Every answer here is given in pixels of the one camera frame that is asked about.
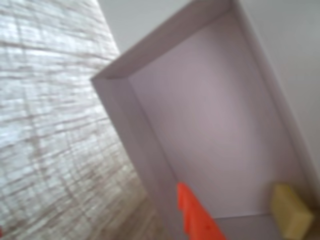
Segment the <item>orange gripper finger with sticker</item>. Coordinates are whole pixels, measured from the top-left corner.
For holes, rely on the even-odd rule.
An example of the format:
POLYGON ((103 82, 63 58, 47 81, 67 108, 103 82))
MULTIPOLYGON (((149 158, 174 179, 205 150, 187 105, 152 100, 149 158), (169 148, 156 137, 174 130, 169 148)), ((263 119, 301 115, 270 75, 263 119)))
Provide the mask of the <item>orange gripper finger with sticker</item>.
POLYGON ((226 240, 216 222, 184 183, 177 184, 177 206, 182 213, 183 229, 190 240, 226 240))

